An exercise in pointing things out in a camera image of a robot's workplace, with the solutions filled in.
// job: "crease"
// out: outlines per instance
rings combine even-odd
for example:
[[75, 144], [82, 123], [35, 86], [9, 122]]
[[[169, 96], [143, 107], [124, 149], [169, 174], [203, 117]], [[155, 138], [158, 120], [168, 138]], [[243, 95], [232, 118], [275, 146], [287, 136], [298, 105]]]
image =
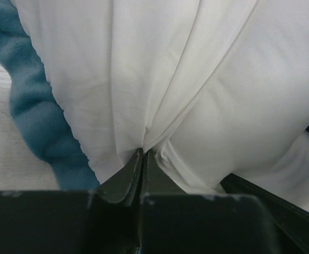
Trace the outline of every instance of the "crease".
[[[187, 45], [188, 45], [188, 43], [189, 43], [189, 41], [190, 41], [190, 38], [191, 38], [192, 30], [193, 30], [194, 27], [195, 27], [198, 14], [199, 14], [199, 12], [200, 12], [201, 1], [202, 1], [202, 0], [199, 0], [199, 4], [198, 4], [196, 16], [195, 16], [195, 19], [194, 19], [194, 21], [193, 21], [193, 24], [192, 24], [190, 33], [189, 33], [189, 35], [188, 35], [188, 37], [187, 37], [185, 46], [184, 46], [184, 48], [183, 48], [183, 50], [182, 50], [182, 52], [181, 52], [181, 55], [180, 55], [178, 64], [177, 64], [177, 66], [176, 66], [176, 69], [175, 69], [175, 71], [174, 71], [174, 73], [173, 73], [173, 75], [172, 75], [172, 78], [171, 78], [171, 80], [170, 80], [170, 82], [169, 82], [169, 84], [168, 84], [168, 86], [167, 86], [167, 88], [166, 88], [166, 91], [165, 91], [165, 93], [164, 93], [164, 96], [163, 96], [162, 99], [161, 99], [161, 102], [160, 102], [160, 104], [159, 104], [159, 106], [158, 106], [158, 108], [157, 108], [157, 111], [156, 111], [156, 113], [155, 113], [155, 115], [154, 115], [152, 121], [156, 118], [156, 116], [157, 116], [157, 114], [158, 114], [158, 111], [159, 111], [159, 109], [161, 108], [161, 106], [162, 106], [162, 104], [163, 104], [164, 98], [166, 97], [166, 95], [167, 95], [167, 93], [168, 93], [169, 87], [170, 87], [170, 85], [171, 85], [171, 83], [172, 83], [172, 81], [173, 81], [173, 79], [174, 79], [174, 77], [175, 77], [175, 75], [176, 75], [176, 72], [177, 72], [177, 70], [178, 70], [178, 68], [179, 68], [179, 66], [180, 66], [180, 64], [181, 64], [183, 55], [184, 55], [184, 53], [185, 53], [185, 51], [186, 51]], [[144, 135], [144, 138], [143, 138], [143, 144], [144, 144], [144, 142], [145, 142], [145, 137], [147, 136], [148, 132], [149, 132], [149, 130], [146, 130], [145, 135]]]
[[176, 118], [174, 118], [173, 121], [171, 121], [171, 123], [161, 133], [161, 135], [159, 135], [157, 138], [155, 138], [154, 140], [149, 142], [149, 144], [146, 146], [145, 150], [150, 150], [153, 146], [158, 144], [158, 142], [159, 142], [158, 140], [161, 139], [162, 136], [167, 135], [167, 133], [169, 133], [173, 128], [176, 128], [177, 124], [183, 120], [185, 115], [192, 109], [192, 107], [198, 101], [200, 96], [207, 90], [207, 88], [210, 86], [210, 84], [212, 82], [214, 82], [214, 80], [218, 76], [219, 72], [221, 71], [223, 66], [227, 63], [228, 59], [230, 58], [233, 50], [235, 49], [235, 47], [238, 46], [238, 44], [239, 44], [238, 41], [243, 37], [243, 34], [245, 34], [246, 30], [248, 29], [248, 27], [252, 23], [253, 18], [257, 15], [258, 11], [260, 10], [259, 7], [260, 7], [261, 2], [262, 2], [262, 0], [256, 0], [256, 3], [254, 4], [253, 8], [251, 9], [248, 17], [246, 18], [241, 29], [239, 30], [237, 36], [234, 38], [233, 42], [230, 44], [229, 49], [224, 54], [224, 57], [221, 59], [221, 61], [218, 63], [218, 65], [215, 67], [215, 69], [212, 71], [212, 73], [209, 75], [206, 82], [201, 86], [201, 88], [196, 92], [196, 94], [192, 97], [192, 99], [187, 103], [187, 105], [181, 111], [181, 113]]
[[80, 47], [80, 38], [78, 37], [78, 35], [76, 33], [71, 33], [72, 35], [72, 41], [75, 43], [76, 48], [77, 48], [77, 52], [80, 55], [80, 59], [81, 62], [83, 63], [83, 65], [85, 66], [85, 68], [90, 72], [90, 75], [92, 77], [92, 79], [98, 79], [98, 76], [95, 74], [95, 71], [93, 69], [93, 66], [88, 64], [88, 61], [85, 61], [85, 57], [83, 54], [83, 49]]
[[112, 0], [110, 1], [110, 4], [111, 4], [111, 20], [110, 20], [110, 57], [109, 57], [109, 60], [110, 60], [110, 69], [109, 69], [109, 72], [110, 72], [110, 85], [109, 85], [109, 89], [110, 89], [110, 97], [111, 97], [111, 100], [110, 100], [110, 108], [111, 108], [111, 124], [112, 124], [112, 130], [113, 130], [113, 133], [112, 133], [112, 139], [114, 141], [114, 150], [116, 152], [116, 155], [117, 155], [117, 158], [118, 158], [118, 161], [120, 163], [120, 165], [123, 165], [123, 162], [121, 160], [121, 158], [119, 157], [119, 153], [118, 153], [118, 149], [117, 149], [117, 141], [116, 141], [116, 126], [115, 126], [115, 122], [114, 122], [114, 119], [115, 119], [115, 112], [113, 110], [113, 96], [112, 96], [112, 53], [113, 53], [113, 26], [114, 26], [114, 6], [115, 6], [115, 0]]

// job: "white cloth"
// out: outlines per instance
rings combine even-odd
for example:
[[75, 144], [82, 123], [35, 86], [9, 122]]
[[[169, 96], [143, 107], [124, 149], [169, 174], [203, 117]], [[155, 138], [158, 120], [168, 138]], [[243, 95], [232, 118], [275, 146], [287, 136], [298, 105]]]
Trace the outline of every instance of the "white cloth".
[[0, 191], [59, 189], [51, 167], [32, 154], [12, 122], [10, 86], [9, 75], [0, 66]]
[[309, 0], [12, 0], [102, 183], [136, 148], [189, 193], [309, 204]]

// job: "white zipper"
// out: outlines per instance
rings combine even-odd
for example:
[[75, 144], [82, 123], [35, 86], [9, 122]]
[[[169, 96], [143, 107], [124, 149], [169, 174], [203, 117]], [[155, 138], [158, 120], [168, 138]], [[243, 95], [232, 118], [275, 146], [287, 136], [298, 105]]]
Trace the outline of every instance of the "white zipper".
[[[248, 19], [246, 20], [244, 26], [242, 27], [241, 31], [239, 32], [236, 39], [233, 41], [232, 45], [230, 46], [229, 50], [225, 54], [224, 58], [221, 60], [221, 62], [218, 64], [218, 66], [214, 69], [214, 71], [210, 74], [206, 82], [203, 84], [203, 86], [200, 88], [200, 90], [197, 92], [197, 94], [190, 100], [190, 102], [187, 104], [186, 108], [180, 113], [178, 117], [167, 127], [166, 131], [163, 132], [163, 134], [160, 137], [166, 136], [167, 133], [170, 133], [165, 137], [165, 140], [168, 140], [171, 135], [174, 133], [172, 129], [176, 129], [177, 125], [183, 120], [185, 115], [193, 108], [193, 106], [197, 103], [197, 101], [200, 99], [200, 97], [203, 95], [203, 93], [208, 89], [210, 84], [214, 81], [214, 79], [217, 77], [218, 73], [222, 70], [222, 68], [225, 66], [229, 58], [233, 55], [233, 53], [236, 51], [237, 47], [241, 44], [241, 41], [243, 40], [244, 35], [246, 34], [247, 30], [250, 28], [250, 25], [252, 21], [254, 20], [254, 17], [257, 15], [257, 12], [259, 10], [259, 7], [261, 6], [262, 0], [257, 0], [254, 8], [252, 9]], [[155, 146], [158, 143], [162, 143], [162, 141], [157, 142], [160, 140], [160, 137], [157, 138], [152, 144], [149, 144], [147, 147], [144, 147], [145, 151], [150, 150], [153, 146]]]

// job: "blue fabric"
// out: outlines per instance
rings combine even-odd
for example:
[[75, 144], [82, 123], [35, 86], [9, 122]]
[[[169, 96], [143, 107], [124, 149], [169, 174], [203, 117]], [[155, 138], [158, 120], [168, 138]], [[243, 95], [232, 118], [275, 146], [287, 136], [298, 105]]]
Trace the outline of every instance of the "blue fabric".
[[99, 186], [62, 109], [52, 96], [44, 66], [9, 0], [0, 0], [0, 64], [12, 80], [10, 113], [13, 121], [32, 152], [51, 165], [60, 188]]

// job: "wooden surface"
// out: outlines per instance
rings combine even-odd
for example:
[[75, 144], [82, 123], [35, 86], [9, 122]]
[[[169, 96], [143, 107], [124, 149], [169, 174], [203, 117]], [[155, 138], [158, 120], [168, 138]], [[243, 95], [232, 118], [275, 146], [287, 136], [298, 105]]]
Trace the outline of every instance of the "wooden surface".
[[11, 80], [0, 66], [0, 190], [58, 189], [50, 166], [22, 140], [8, 112]]

